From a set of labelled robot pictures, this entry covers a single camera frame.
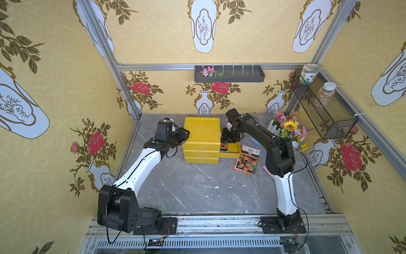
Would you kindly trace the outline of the yellow top drawer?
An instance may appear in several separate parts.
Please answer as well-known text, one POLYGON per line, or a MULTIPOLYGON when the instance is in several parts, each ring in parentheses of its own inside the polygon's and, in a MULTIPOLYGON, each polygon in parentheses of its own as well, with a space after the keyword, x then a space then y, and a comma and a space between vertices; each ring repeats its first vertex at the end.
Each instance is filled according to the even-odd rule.
POLYGON ((227 128, 222 128, 221 130, 221 142, 226 141, 228 143, 228 152, 219 152, 219 158, 227 158, 227 159, 237 159, 241 153, 240 143, 227 141, 225 138, 226 132, 228 131, 227 128))

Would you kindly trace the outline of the yellow plastic drawer cabinet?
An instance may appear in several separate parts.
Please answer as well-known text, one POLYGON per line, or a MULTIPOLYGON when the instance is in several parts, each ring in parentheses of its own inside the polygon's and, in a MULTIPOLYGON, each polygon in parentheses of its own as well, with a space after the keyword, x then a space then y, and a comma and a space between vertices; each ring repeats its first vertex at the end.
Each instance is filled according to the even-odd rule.
POLYGON ((182 145, 185 163, 218 164, 221 146, 220 119, 186 117, 184 128, 190 131, 187 142, 182 145))

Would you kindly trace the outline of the marigold picture seed bag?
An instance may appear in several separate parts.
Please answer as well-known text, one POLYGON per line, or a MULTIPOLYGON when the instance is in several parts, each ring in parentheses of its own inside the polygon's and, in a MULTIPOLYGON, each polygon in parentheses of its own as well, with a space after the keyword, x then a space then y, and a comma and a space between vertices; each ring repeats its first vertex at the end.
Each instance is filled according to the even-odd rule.
POLYGON ((260 152, 261 150, 259 149, 242 145, 241 153, 234 165, 234 170, 245 173, 247 175, 256 173, 260 152))

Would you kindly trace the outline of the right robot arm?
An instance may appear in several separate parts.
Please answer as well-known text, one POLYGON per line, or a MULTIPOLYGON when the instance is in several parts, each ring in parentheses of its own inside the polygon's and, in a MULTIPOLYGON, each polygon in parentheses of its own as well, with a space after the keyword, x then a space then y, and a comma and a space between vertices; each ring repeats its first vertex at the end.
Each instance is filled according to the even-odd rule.
POLYGON ((287 228, 298 222, 301 217, 292 193, 290 177, 296 163, 292 142, 270 132, 248 113, 241 115, 236 109, 231 109, 225 115, 230 123, 225 134, 227 141, 240 141, 241 135, 247 133, 266 150, 265 167, 273 175, 276 184, 277 215, 282 225, 287 228))

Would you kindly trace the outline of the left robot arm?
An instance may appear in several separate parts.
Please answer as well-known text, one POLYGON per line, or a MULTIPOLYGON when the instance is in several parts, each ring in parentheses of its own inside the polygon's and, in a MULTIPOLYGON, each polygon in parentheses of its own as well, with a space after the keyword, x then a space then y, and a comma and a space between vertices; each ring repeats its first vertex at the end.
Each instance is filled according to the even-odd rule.
POLYGON ((159 127, 155 136, 143 146, 140 156, 130 169, 113 185, 99 191, 97 223, 106 229, 131 233, 137 228, 162 227, 162 212, 156 208, 141 208, 137 196, 143 183, 172 148, 183 145, 190 131, 182 127, 159 127))

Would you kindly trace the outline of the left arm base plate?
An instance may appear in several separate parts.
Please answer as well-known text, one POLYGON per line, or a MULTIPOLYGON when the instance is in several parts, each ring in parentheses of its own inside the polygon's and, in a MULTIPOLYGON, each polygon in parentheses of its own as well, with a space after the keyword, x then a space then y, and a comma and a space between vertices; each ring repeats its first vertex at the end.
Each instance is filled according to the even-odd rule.
POLYGON ((162 217, 158 224, 153 226, 141 226, 136 228, 133 235, 160 235, 160 236, 170 236, 177 234, 178 219, 175 217, 162 217))

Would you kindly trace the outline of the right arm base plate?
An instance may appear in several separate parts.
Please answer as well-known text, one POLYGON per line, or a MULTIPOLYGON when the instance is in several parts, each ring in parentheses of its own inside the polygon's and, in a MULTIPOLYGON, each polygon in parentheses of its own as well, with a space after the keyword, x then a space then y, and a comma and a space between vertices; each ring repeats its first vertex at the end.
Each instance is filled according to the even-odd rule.
POLYGON ((260 217, 257 226, 264 234, 306 234, 307 229, 302 218, 298 220, 285 221, 280 217, 260 217))

